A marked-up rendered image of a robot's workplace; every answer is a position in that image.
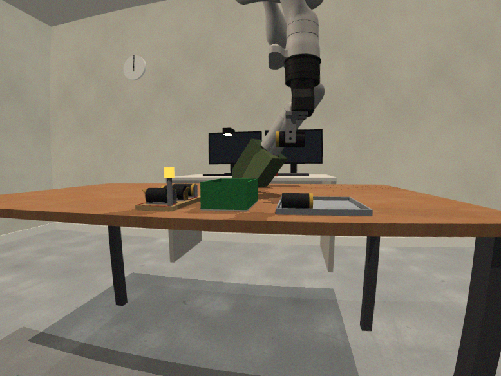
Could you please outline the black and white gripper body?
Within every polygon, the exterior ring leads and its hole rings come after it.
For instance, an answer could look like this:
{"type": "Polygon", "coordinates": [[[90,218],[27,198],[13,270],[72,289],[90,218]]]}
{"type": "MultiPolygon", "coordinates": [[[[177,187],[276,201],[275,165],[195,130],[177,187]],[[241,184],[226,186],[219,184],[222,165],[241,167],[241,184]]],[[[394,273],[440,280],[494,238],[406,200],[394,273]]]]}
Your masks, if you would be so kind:
{"type": "Polygon", "coordinates": [[[285,66],[285,84],[291,87],[291,111],[314,112],[314,87],[320,84],[319,37],[310,32],[298,32],[287,38],[286,48],[278,44],[269,47],[269,68],[285,66]]]}

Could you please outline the tan circuit board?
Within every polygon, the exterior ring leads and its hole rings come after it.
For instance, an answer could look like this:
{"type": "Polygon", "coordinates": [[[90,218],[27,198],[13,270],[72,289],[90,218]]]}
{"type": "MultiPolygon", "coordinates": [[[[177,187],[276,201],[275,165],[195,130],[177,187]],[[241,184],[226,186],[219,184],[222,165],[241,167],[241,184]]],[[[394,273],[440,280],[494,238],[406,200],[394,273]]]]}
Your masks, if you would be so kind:
{"type": "Polygon", "coordinates": [[[164,178],[167,178],[167,203],[152,202],[141,203],[135,206],[135,210],[142,211],[175,211],[200,201],[198,196],[198,185],[194,185],[194,196],[189,196],[188,191],[191,187],[186,187],[184,199],[176,202],[176,189],[172,189],[172,178],[174,178],[174,167],[164,168],[164,178]]]}

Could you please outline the black battery with yellow end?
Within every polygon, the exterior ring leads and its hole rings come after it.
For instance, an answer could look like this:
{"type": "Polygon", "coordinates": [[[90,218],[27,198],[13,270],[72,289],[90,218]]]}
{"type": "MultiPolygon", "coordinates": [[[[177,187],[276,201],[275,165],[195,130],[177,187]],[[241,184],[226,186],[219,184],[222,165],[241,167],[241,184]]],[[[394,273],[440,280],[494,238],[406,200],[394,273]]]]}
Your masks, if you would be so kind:
{"type": "Polygon", "coordinates": [[[313,193],[282,193],[281,207],[313,209],[313,193]]]}
{"type": "Polygon", "coordinates": [[[173,184],[173,185],[191,187],[190,190],[188,191],[188,195],[189,196],[194,196],[194,187],[193,186],[196,185],[196,184],[173,184]]]}
{"type": "Polygon", "coordinates": [[[167,203],[167,188],[147,188],[145,193],[146,202],[167,203]]]}
{"type": "MultiPolygon", "coordinates": [[[[187,186],[172,185],[172,187],[176,189],[178,200],[183,200],[184,199],[184,191],[185,191],[187,186]]],[[[163,186],[161,186],[161,188],[167,188],[167,186],[163,185],[163,186]]]]}
{"type": "Polygon", "coordinates": [[[305,132],[296,131],[296,143],[285,143],[285,131],[277,131],[276,147],[305,147],[305,132]]]}

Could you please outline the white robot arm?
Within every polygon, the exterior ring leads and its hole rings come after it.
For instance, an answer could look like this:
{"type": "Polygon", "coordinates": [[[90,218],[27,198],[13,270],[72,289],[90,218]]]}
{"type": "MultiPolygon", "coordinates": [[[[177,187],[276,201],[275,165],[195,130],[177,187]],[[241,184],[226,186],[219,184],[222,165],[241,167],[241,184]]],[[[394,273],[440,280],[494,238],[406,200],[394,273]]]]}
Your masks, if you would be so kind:
{"type": "MultiPolygon", "coordinates": [[[[266,38],[269,45],[278,44],[286,48],[287,38],[298,32],[310,32],[319,37],[319,21],[313,9],[317,8],[323,0],[236,0],[239,4],[263,2],[266,17],[266,38]],[[269,2],[271,1],[271,2],[269,2]],[[275,3],[274,3],[275,2],[275,3]],[[278,3],[281,3],[283,12],[278,3]],[[311,8],[311,9],[310,9],[311,8]],[[284,14],[284,15],[283,15],[284,14]],[[286,34],[287,33],[287,34],[286,34]]],[[[325,94],[325,87],[320,82],[314,87],[314,109],[321,102],[325,94]]],[[[268,152],[279,156],[284,147],[276,147],[276,132],[285,131],[285,112],[291,111],[288,103],[261,145],[268,152]]]]}

